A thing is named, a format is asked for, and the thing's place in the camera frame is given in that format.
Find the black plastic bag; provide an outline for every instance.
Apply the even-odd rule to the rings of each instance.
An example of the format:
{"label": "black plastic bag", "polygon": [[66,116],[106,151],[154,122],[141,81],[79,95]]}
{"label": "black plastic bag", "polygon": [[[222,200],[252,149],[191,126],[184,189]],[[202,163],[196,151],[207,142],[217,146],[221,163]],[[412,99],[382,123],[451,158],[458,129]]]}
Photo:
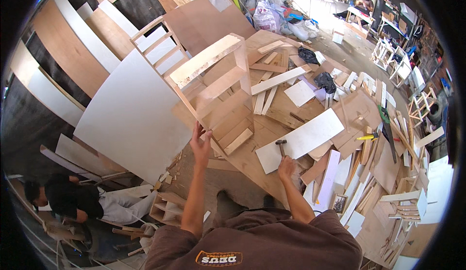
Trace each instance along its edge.
{"label": "black plastic bag", "polygon": [[333,82],[332,76],[327,72],[322,72],[314,78],[314,82],[319,88],[324,88],[327,94],[335,93],[336,86]]}
{"label": "black plastic bag", "polygon": [[306,63],[315,63],[319,64],[319,61],[316,58],[316,54],[313,51],[310,51],[308,49],[305,49],[304,47],[299,47],[298,48],[298,55],[300,58],[302,58]]}

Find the shoe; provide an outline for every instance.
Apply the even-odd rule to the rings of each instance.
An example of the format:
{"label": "shoe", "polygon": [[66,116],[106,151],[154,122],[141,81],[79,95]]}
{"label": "shoe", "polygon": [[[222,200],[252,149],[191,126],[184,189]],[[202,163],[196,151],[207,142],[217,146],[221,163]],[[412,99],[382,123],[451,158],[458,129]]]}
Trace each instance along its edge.
{"label": "shoe", "polygon": [[275,207],[275,199],[270,195],[264,196],[264,207],[265,208],[274,208]]}

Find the man in black shirt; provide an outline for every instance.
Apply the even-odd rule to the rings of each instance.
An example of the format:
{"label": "man in black shirt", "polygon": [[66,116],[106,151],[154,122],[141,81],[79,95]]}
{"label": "man in black shirt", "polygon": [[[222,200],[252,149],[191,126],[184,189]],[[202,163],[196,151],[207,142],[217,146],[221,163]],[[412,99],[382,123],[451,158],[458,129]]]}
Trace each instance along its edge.
{"label": "man in black shirt", "polygon": [[36,181],[28,181],[24,186],[24,193],[34,206],[50,204],[55,213],[77,222],[97,218],[119,224],[131,224],[148,214],[157,195],[157,191],[153,191],[141,200],[112,194],[97,186],[79,185],[77,177],[64,174],[53,174],[45,186],[40,186]]}

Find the wooden shelf frame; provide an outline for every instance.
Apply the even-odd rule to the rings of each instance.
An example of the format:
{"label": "wooden shelf frame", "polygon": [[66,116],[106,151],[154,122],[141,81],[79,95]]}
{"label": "wooden shelf frame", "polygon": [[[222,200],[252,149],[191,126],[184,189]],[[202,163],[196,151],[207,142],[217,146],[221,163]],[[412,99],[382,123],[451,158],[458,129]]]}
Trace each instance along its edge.
{"label": "wooden shelf frame", "polygon": [[[199,92],[196,80],[223,57],[234,56],[235,66]],[[253,101],[249,76],[248,57],[244,38],[229,34],[218,40],[186,63],[183,63],[164,80],[180,97],[188,110],[206,130],[213,130],[214,149],[230,155],[254,133]],[[236,83],[240,89],[233,90]]]}

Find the printed logo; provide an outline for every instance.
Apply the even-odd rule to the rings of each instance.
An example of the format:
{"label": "printed logo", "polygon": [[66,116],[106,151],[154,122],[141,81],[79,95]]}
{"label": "printed logo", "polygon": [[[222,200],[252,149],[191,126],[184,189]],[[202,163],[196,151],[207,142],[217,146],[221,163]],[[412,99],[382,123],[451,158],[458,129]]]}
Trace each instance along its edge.
{"label": "printed logo", "polygon": [[243,253],[228,252],[228,253],[207,253],[199,252],[196,257],[196,263],[203,266],[223,267],[240,264],[243,261]]}

